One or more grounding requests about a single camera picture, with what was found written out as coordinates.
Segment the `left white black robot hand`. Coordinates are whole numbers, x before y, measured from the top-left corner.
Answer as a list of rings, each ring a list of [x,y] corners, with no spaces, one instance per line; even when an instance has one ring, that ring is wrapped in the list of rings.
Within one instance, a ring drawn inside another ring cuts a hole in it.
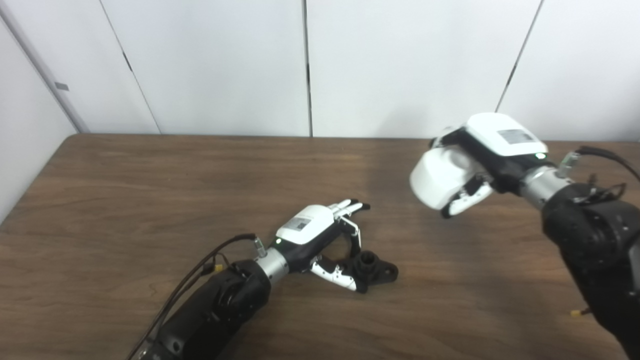
[[[288,273],[311,272],[334,285],[365,294],[367,286],[361,280],[322,252],[340,236],[346,236],[350,241],[347,258],[354,259],[361,253],[361,229],[352,217],[370,208],[368,203],[357,199],[308,205],[276,231],[269,249],[279,253]]]

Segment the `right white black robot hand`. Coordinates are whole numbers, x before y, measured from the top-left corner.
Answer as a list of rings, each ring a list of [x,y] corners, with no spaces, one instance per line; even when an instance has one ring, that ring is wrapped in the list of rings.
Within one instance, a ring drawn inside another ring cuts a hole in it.
[[[471,116],[430,144],[427,170],[447,186],[432,205],[450,219],[491,194],[522,195],[528,176],[554,168],[548,147],[512,117],[498,112]]]

